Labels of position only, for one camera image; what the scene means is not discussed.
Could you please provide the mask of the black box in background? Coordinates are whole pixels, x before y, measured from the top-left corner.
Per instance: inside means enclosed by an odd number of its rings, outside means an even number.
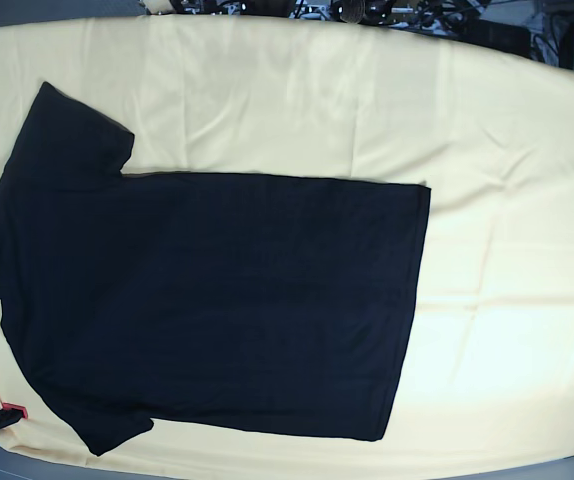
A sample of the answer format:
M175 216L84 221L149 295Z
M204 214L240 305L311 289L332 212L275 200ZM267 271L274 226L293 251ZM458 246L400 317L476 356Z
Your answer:
M459 40L525 58L531 52L531 32L527 28L487 20L469 22Z

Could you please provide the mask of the yellow table cloth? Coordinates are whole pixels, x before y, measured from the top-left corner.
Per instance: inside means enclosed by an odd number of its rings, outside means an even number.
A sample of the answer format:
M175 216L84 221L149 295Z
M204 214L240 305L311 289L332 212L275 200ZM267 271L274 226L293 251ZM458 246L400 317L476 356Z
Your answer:
M130 173L425 183L417 312L385 437L158 422L91 455L0 328L0 447L188 479L432 479L574 455L574 72L332 22L142 16L0 28L0 176L43 82L136 137Z

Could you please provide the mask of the black T-shirt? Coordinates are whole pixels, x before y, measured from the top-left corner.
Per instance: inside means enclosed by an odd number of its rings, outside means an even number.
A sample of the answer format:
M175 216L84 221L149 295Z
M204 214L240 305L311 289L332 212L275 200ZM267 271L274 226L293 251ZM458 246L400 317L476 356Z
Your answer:
M125 175L134 140L46 83L5 165L1 328L32 389L98 456L158 419L380 440L430 190Z

